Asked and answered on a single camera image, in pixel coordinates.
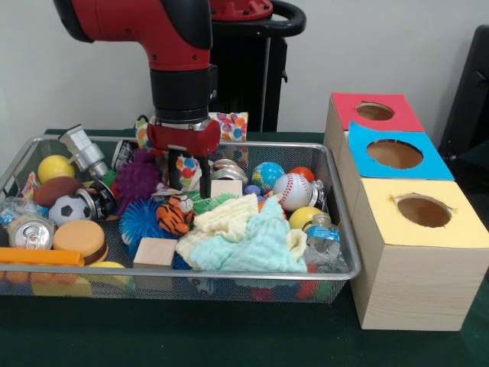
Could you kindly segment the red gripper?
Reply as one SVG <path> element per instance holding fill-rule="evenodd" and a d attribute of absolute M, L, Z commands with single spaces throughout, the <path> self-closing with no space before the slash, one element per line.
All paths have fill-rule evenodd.
<path fill-rule="evenodd" d="M 196 124 L 165 124 L 156 119 L 147 126 L 147 137 L 153 148 L 168 152 L 168 177 L 171 188 L 180 188 L 180 172 L 176 167 L 178 151 L 186 151 L 199 158 L 202 176 L 199 192 L 203 199 L 211 196 L 211 177 L 208 156 L 219 146 L 220 124 L 213 119 L 205 119 Z"/>

